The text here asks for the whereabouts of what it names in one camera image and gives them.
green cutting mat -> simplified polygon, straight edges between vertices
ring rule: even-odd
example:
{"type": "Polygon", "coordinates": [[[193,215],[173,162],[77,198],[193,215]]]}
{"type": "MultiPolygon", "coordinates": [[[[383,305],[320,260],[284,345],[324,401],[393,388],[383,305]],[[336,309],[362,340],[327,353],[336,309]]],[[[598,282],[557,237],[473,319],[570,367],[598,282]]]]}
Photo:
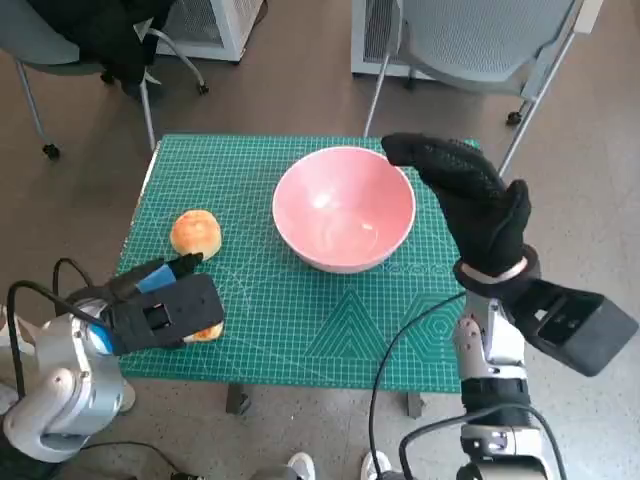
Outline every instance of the green cutting mat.
{"type": "MultiPolygon", "coordinates": [[[[185,210],[212,211],[221,251],[201,270],[226,312],[224,337],[177,351],[125,356],[125,375],[246,384],[371,388],[395,333],[459,290],[457,250],[435,196],[407,171],[415,226],[383,265],[357,275],[319,272],[283,243],[271,216],[273,191],[297,159],[335,145],[382,151],[378,139],[169,135],[136,210],[120,271],[175,254],[169,232],[185,210]]],[[[459,389],[451,330],[461,303],[424,320],[400,342],[383,388],[459,389]]]]}

gray chair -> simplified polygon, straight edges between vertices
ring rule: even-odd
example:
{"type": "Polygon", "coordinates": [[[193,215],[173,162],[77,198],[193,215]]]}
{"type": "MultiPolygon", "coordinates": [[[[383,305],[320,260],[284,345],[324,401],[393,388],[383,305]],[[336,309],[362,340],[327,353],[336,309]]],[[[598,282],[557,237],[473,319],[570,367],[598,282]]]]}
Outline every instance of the gray chair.
{"type": "Polygon", "coordinates": [[[464,90],[523,99],[500,165],[503,174],[575,34],[590,33],[602,0],[386,0],[392,15],[386,53],[364,136],[369,135],[389,62],[464,90]]]}
{"type": "MultiPolygon", "coordinates": [[[[155,35],[165,42],[173,52],[182,60],[193,72],[197,79],[198,92],[202,95],[209,91],[206,82],[198,69],[184,55],[176,44],[163,32],[149,28],[150,22],[136,26],[138,35],[155,35]]],[[[81,62],[80,49],[77,45],[67,41],[56,33],[38,15],[26,0],[2,0],[2,15],[0,16],[0,49],[5,50],[14,57],[18,75],[24,88],[27,102],[33,116],[33,121],[40,138],[44,141],[42,151],[51,159],[60,157],[60,150],[49,139],[44,131],[33,93],[29,87],[27,73],[24,65],[53,75],[92,75],[101,73],[101,79],[107,84],[114,82],[104,68],[99,63],[81,62]]],[[[156,139],[151,120],[151,110],[149,108],[149,97],[147,94],[147,79],[153,79],[148,74],[140,84],[140,94],[144,110],[144,119],[147,127],[147,135],[151,150],[155,150],[156,139]]]]}

wire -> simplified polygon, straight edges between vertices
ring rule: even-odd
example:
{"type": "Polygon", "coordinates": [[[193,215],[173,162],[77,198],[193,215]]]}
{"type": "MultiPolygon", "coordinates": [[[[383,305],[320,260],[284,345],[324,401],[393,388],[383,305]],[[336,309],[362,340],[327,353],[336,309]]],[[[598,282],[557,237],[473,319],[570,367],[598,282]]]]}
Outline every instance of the wire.
{"type": "Polygon", "coordinates": [[[459,417],[451,417],[446,420],[440,420],[439,422],[434,422],[429,425],[425,425],[424,427],[415,429],[413,432],[406,435],[400,442],[400,448],[399,448],[400,465],[402,466],[402,473],[404,474],[404,478],[406,480],[413,480],[411,467],[409,466],[409,462],[407,461],[407,447],[415,439],[421,437],[422,435],[426,435],[427,433],[440,430],[442,428],[451,427],[453,425],[458,425],[460,423],[468,423],[474,420],[478,420],[482,417],[486,417],[487,415],[491,415],[492,413],[495,413],[498,410],[502,410],[503,408],[517,408],[520,410],[525,410],[526,412],[536,417],[538,422],[540,422],[540,424],[544,428],[544,431],[547,434],[547,437],[549,437],[549,442],[551,443],[553,454],[556,457],[556,463],[558,465],[558,473],[560,474],[560,479],[567,480],[567,472],[564,466],[564,462],[562,461],[562,454],[560,453],[560,447],[558,446],[558,441],[556,440],[556,437],[553,435],[551,426],[546,421],[544,416],[540,412],[538,412],[538,410],[533,408],[531,405],[523,405],[520,403],[501,403],[494,407],[484,408],[482,410],[478,410],[477,412],[468,413],[466,415],[461,415],[459,417]]]}
{"type": "Polygon", "coordinates": [[[380,387],[380,381],[382,380],[382,373],[384,372],[384,368],[387,365],[387,361],[389,360],[389,357],[391,357],[391,352],[393,351],[393,348],[398,343],[398,340],[402,338],[402,336],[407,332],[407,330],[409,330],[411,327],[416,325],[420,320],[423,320],[425,317],[435,312],[436,310],[439,310],[445,305],[455,300],[458,300],[459,298],[462,298],[464,294],[465,292],[459,292],[453,295],[452,297],[447,298],[446,300],[436,303],[435,305],[429,307],[428,309],[426,309],[416,317],[409,320],[407,324],[404,327],[402,327],[398,333],[396,333],[396,336],[393,337],[393,340],[391,340],[391,343],[389,344],[389,348],[387,348],[387,352],[384,354],[382,362],[380,363],[380,367],[378,367],[378,373],[376,374],[376,379],[373,382],[373,391],[371,392],[371,404],[369,405],[369,450],[371,451],[371,456],[373,457],[373,465],[376,469],[376,474],[378,478],[382,478],[382,469],[380,468],[380,462],[378,461],[378,456],[376,455],[376,442],[375,442],[375,435],[373,431],[374,415],[375,415],[375,409],[376,409],[376,399],[378,398],[378,389],[380,387]]]}
{"type": "Polygon", "coordinates": [[[80,274],[80,276],[84,280],[84,283],[87,284],[87,287],[93,287],[93,280],[91,280],[91,276],[86,272],[84,268],[82,268],[78,264],[78,262],[76,262],[72,258],[62,257],[53,266],[53,279],[51,281],[51,291],[54,293],[54,295],[59,294],[58,284],[59,284],[59,277],[60,277],[60,267],[62,266],[63,263],[66,263],[72,266],[75,269],[75,271],[80,274]]]}
{"type": "Polygon", "coordinates": [[[171,468],[173,468],[176,473],[181,473],[182,472],[182,470],[180,470],[178,467],[176,467],[176,464],[173,463],[171,461],[171,459],[162,450],[160,450],[158,447],[155,447],[154,445],[151,445],[150,443],[134,442],[134,441],[101,442],[101,443],[94,443],[92,445],[87,445],[86,447],[82,447],[81,450],[91,450],[92,448],[110,447],[110,446],[113,446],[113,445],[136,445],[138,447],[150,448],[151,450],[156,452],[158,454],[158,456],[160,458],[162,458],[167,463],[167,465],[169,465],[171,468]]]}
{"type": "Polygon", "coordinates": [[[85,322],[98,325],[102,328],[105,328],[106,325],[101,320],[92,317],[88,313],[80,310],[75,305],[72,305],[58,295],[54,294],[48,288],[43,287],[42,285],[31,282],[29,280],[19,280],[14,282],[9,287],[7,292],[7,323],[9,325],[9,340],[11,342],[11,354],[13,356],[13,368],[16,374],[16,390],[18,391],[18,396],[20,399],[24,398],[26,392],[24,388],[24,372],[22,369],[22,359],[20,358],[20,348],[18,346],[18,332],[17,332],[17,323],[16,323],[16,293],[20,288],[27,288],[29,290],[33,290],[43,297],[49,299],[53,302],[58,308],[65,310],[66,312],[74,315],[80,320],[84,320],[85,322]]]}

pink bowl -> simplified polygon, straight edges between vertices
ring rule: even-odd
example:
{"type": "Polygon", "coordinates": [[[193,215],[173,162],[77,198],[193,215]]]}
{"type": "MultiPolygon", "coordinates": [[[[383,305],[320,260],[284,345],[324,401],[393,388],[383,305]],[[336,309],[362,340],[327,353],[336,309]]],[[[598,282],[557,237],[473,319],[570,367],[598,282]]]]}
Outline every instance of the pink bowl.
{"type": "Polygon", "coordinates": [[[407,238],[415,212],[405,174],[358,147],[307,155],[273,194],[273,219],[284,241],[326,272],[356,273],[382,263],[407,238]]]}

bread roll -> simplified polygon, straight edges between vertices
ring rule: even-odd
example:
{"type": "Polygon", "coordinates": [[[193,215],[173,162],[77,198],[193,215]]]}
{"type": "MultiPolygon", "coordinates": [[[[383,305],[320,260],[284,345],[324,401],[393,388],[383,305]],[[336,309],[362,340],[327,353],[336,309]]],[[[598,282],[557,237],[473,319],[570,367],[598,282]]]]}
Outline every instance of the bread roll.
{"type": "Polygon", "coordinates": [[[213,257],[222,246],[220,225],[206,210],[184,212],[173,224],[169,239],[180,255],[202,253],[203,260],[213,257]]]}
{"type": "Polygon", "coordinates": [[[213,327],[205,328],[204,330],[200,330],[193,335],[184,337],[183,340],[185,341],[185,343],[210,342],[211,340],[215,340],[222,335],[223,328],[224,322],[220,322],[213,327]]]}

